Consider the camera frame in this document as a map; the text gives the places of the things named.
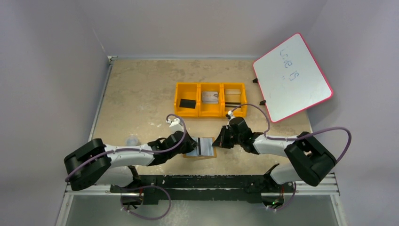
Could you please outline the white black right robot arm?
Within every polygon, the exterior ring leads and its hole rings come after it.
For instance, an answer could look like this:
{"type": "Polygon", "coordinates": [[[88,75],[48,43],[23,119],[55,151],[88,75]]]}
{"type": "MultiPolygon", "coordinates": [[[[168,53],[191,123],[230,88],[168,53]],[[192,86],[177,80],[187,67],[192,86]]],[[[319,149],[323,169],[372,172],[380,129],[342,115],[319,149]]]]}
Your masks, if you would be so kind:
{"type": "Polygon", "coordinates": [[[247,153],[288,158],[289,163],[278,163],[265,173],[265,178],[277,185],[303,181],[318,186],[337,164],[337,159],[309,132],[296,137],[267,137],[264,133],[253,132],[242,117],[232,118],[222,126],[212,145],[226,149],[239,145],[247,153]]]}

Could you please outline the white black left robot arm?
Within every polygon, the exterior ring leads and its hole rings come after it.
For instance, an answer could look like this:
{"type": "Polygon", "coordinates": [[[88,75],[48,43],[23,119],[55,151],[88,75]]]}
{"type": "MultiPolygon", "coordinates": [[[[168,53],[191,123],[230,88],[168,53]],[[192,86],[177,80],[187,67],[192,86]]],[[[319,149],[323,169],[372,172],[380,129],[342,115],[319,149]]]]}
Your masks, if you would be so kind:
{"type": "Polygon", "coordinates": [[[94,185],[109,169],[161,165],[196,147],[197,140],[182,131],[140,146],[117,147],[106,145],[102,139],[95,138],[64,158],[67,171],[65,181],[74,191],[80,191],[94,185]]]}

